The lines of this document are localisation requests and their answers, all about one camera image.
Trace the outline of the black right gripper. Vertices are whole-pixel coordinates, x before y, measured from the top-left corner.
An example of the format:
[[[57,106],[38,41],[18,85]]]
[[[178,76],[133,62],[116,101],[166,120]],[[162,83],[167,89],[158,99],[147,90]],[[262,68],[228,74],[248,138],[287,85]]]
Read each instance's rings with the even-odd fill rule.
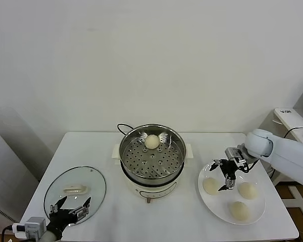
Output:
[[[239,170],[237,164],[233,160],[214,159],[210,166],[210,171],[221,166],[221,172],[225,177],[225,184],[218,189],[218,191],[232,190],[235,186],[235,172]]]

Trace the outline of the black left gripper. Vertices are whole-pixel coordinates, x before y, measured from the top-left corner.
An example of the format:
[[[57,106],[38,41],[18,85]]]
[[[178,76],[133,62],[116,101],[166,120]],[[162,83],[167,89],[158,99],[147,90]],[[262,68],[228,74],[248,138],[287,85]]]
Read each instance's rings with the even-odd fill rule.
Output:
[[[53,233],[63,233],[69,224],[76,224],[77,217],[85,217],[89,213],[91,197],[82,206],[70,210],[60,209],[65,203],[67,196],[59,199],[54,205],[50,205],[49,224],[47,230]]]

